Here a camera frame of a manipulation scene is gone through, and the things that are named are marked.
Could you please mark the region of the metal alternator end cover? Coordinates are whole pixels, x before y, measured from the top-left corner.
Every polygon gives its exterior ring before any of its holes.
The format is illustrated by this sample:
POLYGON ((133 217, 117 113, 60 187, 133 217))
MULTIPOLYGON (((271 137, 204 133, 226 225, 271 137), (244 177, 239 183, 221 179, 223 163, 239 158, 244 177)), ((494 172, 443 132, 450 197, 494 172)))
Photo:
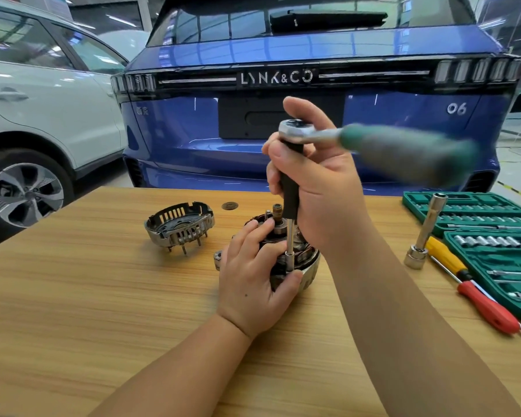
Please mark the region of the metal alternator end cover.
POLYGON ((202 202, 179 203, 164 208, 148 217, 144 228, 154 245, 169 252, 180 247, 187 255, 186 245, 208 237, 215 225, 214 211, 202 202))

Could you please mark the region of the green socket set case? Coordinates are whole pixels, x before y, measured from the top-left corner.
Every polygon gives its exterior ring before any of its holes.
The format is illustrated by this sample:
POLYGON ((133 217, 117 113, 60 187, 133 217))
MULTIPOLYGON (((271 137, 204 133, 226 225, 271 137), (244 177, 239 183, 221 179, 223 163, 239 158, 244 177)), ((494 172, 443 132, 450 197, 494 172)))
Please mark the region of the green socket set case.
MULTIPOLYGON (((448 196, 445 206, 448 204, 499 203, 519 206, 494 193, 444 192, 444 194, 448 196)), ((519 238, 521 228, 503 229, 488 226, 441 228, 436 222, 432 234, 467 266, 473 279, 488 294, 499 301, 515 317, 521 319, 521 248, 462 248, 453 240, 453 236, 513 236, 519 238)))

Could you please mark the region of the alternator body with copper windings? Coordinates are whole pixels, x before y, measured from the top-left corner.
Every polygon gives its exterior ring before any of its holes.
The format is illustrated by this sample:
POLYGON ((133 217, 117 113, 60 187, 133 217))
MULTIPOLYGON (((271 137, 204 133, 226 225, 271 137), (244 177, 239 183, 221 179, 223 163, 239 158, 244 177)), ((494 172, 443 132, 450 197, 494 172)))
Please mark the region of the alternator body with copper windings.
MULTIPOLYGON (((288 230, 292 229, 291 220, 283 216, 283 205, 275 203, 272 205, 271 210, 266 210, 264 214, 255 216, 247 221, 257 221, 259 225, 262 225, 267 219, 274 219, 275 226, 272 231, 266 235, 266 237, 259 243, 259 249, 267 244, 277 244, 287 241, 288 230)), ((304 291, 313 282, 319 262, 320 262, 320 251, 309 244, 303 237, 297 224, 293 224, 293 264, 294 269, 302 272, 303 277, 299 287, 299 292, 304 291)), ((278 256, 278 259, 271 268, 270 283, 271 290, 275 292, 278 286, 285 280, 288 274, 287 262, 288 254, 283 253, 278 256)), ((214 264, 217 271, 220 269, 222 258, 222 250, 214 253, 214 264)))

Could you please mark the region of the person's right hand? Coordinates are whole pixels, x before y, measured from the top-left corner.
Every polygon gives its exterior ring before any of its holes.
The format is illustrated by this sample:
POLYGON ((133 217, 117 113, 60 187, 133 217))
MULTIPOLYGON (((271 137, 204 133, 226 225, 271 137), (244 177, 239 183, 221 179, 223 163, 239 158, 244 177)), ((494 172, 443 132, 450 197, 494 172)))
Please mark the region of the person's right hand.
POLYGON ((293 152, 277 132, 264 143, 262 152, 270 159, 266 173, 271 194, 283 196, 283 174, 298 184, 299 229, 327 259, 377 251, 382 238, 368 215, 352 155, 334 142, 303 149, 304 154, 293 152))

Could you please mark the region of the row of large chrome sockets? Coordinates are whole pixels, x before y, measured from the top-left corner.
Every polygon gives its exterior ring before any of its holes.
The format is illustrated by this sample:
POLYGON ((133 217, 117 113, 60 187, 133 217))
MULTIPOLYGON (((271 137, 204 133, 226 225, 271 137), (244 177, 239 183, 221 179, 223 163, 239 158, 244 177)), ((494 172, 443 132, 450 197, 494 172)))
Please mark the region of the row of large chrome sockets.
POLYGON ((521 237, 513 236, 453 236, 453 240, 462 248, 521 248, 521 237))

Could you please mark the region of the black-grip extension bar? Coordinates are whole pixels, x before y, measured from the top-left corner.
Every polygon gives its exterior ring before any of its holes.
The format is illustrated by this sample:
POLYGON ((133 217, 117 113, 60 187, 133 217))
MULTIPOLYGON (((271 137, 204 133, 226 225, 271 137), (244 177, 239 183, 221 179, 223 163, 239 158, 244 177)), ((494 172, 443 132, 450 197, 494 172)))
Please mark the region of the black-grip extension bar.
POLYGON ((296 220, 299 208, 299 186, 288 175, 282 173, 280 181, 283 189, 283 214, 287 225, 287 241, 285 251, 285 270, 291 273, 294 270, 294 238, 296 220))

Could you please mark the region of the chrome extension bar with socket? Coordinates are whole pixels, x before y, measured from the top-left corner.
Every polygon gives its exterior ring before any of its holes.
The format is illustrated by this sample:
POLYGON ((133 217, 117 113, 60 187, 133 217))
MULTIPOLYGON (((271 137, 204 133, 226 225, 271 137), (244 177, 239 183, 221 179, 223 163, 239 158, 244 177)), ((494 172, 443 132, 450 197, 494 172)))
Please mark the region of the chrome extension bar with socket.
POLYGON ((428 204, 428 211, 426 213, 421 230, 416 242, 410 246, 405 258, 404 265, 414 269, 421 270, 425 264, 428 256, 426 244, 431 237, 439 214, 444 209, 448 196, 444 193, 435 193, 428 204))

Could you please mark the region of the person's right forearm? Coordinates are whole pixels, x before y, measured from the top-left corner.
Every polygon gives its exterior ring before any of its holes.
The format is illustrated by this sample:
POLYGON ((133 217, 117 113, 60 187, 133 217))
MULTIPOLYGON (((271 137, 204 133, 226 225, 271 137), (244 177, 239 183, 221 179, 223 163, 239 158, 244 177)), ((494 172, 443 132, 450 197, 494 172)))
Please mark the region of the person's right forearm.
POLYGON ((389 417, 521 417, 521 407, 445 321, 369 218, 341 218, 320 250, 389 417))

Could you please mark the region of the green-handled ratchet wrench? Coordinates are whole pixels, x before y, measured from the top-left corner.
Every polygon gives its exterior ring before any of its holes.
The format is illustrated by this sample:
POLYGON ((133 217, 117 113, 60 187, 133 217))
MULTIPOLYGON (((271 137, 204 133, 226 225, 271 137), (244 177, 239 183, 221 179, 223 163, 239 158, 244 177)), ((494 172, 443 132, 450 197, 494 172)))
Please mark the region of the green-handled ratchet wrench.
POLYGON ((280 122, 278 133, 292 147, 332 142, 355 152, 367 167, 382 175, 424 187, 462 184, 479 158, 472 140, 412 128, 351 124, 317 131, 311 123, 287 119, 280 122))

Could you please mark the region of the blue car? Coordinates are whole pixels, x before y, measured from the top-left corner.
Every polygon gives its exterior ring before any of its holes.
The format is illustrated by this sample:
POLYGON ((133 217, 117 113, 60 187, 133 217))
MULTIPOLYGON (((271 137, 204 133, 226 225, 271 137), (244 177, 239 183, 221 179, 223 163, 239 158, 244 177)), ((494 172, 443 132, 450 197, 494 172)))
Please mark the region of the blue car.
POLYGON ((394 125, 473 140, 449 191, 489 191, 521 55, 469 0, 164 0, 146 47, 112 77, 135 187, 267 191, 261 153, 286 96, 338 127, 394 125))

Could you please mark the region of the rows of small chrome sockets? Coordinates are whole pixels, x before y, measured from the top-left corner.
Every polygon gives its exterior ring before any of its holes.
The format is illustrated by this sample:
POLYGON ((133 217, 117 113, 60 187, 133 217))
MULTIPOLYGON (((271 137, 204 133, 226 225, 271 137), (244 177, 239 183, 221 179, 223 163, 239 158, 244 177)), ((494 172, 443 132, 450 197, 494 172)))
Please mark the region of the rows of small chrome sockets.
POLYGON ((441 228, 469 226, 521 228, 521 207, 514 204, 448 204, 440 214, 441 228))

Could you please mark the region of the person's left hand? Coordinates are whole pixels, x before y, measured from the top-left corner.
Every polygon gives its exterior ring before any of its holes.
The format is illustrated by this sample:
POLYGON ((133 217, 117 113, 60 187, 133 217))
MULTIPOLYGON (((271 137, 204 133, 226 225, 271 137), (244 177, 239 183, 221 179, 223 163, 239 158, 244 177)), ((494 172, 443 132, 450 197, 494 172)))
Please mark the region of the person's left hand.
POLYGON ((287 309, 271 309, 270 273, 286 242, 264 245, 257 253, 242 252, 242 229, 229 242, 228 261, 219 272, 217 314, 250 340, 273 327, 287 309))

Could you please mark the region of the yellow-handled screwdriver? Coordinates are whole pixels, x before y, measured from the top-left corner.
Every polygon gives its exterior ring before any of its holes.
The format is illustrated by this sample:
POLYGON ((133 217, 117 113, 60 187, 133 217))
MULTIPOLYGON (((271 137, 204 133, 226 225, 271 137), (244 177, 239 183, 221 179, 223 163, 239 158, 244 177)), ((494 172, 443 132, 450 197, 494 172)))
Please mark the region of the yellow-handled screwdriver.
POLYGON ((458 283, 461 283, 462 281, 473 281, 484 294, 488 295, 486 291, 482 289, 475 280, 473 280, 467 266, 465 266, 465 264, 439 239, 431 236, 426 244, 426 249, 432 259, 437 263, 440 263, 440 265, 446 269, 458 283))

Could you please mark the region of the red-handled screwdriver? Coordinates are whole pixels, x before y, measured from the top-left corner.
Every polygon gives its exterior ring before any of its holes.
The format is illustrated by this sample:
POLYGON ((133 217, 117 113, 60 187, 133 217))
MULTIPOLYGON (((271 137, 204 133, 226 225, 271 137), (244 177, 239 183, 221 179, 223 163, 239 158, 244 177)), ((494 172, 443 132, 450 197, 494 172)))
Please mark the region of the red-handled screwdriver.
POLYGON ((468 299, 493 328, 505 335, 521 334, 521 323, 506 308, 484 294, 473 281, 462 281, 457 292, 468 299))

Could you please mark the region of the white car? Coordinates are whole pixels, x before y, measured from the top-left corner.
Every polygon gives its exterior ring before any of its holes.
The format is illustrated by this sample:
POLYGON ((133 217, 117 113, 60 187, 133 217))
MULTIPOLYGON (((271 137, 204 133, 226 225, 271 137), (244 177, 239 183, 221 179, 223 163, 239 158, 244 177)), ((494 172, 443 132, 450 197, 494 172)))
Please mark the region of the white car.
POLYGON ((128 60, 61 16, 0 0, 0 241, 75 199, 128 138, 111 76, 128 60))

